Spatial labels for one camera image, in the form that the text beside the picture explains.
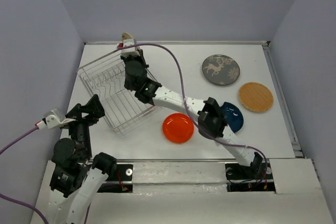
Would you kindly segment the grey deer plate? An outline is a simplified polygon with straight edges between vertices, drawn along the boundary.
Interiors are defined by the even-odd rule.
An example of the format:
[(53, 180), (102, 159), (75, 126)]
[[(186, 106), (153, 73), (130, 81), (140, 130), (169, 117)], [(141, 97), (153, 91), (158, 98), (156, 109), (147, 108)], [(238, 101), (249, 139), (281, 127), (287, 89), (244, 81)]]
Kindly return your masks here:
[(218, 86), (228, 86), (240, 77), (240, 67), (233, 58), (216, 54), (203, 61), (202, 73), (210, 83)]

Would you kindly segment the cream patterned small plate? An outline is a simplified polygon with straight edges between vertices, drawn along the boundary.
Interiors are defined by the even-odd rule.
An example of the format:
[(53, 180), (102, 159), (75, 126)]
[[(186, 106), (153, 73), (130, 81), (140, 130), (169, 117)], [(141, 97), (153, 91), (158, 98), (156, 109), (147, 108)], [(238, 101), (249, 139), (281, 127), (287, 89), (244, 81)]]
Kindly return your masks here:
[(128, 40), (128, 39), (134, 39), (134, 37), (128, 32), (123, 32), (121, 36), (121, 41)]

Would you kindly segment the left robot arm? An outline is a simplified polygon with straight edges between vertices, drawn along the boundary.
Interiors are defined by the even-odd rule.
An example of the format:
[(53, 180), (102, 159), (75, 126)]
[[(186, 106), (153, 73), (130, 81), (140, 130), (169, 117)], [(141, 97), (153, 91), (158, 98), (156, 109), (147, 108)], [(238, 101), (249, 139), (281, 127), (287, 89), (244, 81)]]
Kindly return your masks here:
[(89, 128), (104, 117), (98, 95), (82, 105), (76, 104), (67, 114), (57, 109), (45, 115), (49, 129), (68, 130), (59, 139), (51, 161), (55, 165), (50, 180), (47, 210), (49, 223), (84, 223), (87, 210), (101, 185), (116, 174), (117, 160), (106, 153), (92, 155)]

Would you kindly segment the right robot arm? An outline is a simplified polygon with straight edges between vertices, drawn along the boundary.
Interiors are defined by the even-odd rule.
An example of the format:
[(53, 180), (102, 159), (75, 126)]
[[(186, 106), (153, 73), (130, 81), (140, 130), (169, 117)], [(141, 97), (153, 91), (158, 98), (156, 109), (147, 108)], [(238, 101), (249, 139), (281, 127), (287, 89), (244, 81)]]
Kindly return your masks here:
[(246, 177), (253, 178), (264, 171), (264, 154), (239, 140), (214, 98), (194, 99), (187, 97), (184, 92), (177, 93), (166, 88), (148, 77), (148, 65), (141, 49), (136, 46), (118, 49), (125, 64), (124, 87), (133, 91), (140, 102), (188, 115), (200, 135), (224, 146), (235, 157)]

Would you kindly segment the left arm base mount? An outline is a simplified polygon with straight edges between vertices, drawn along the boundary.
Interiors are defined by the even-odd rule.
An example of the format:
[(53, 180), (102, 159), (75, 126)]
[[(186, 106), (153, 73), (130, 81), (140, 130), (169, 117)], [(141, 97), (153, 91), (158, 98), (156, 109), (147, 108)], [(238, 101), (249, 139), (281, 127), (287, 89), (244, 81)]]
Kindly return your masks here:
[(98, 189), (98, 193), (132, 193), (133, 164), (117, 163), (117, 169)]

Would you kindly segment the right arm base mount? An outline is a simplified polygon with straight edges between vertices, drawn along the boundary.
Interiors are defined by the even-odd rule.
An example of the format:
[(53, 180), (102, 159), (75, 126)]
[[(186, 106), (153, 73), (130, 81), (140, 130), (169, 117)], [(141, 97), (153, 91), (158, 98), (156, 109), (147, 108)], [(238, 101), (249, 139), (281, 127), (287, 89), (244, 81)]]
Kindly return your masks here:
[(237, 163), (227, 163), (225, 168), (227, 191), (229, 193), (276, 191), (270, 163), (267, 164), (265, 178), (263, 178), (264, 171), (256, 175), (250, 173), (247, 167), (240, 166)]

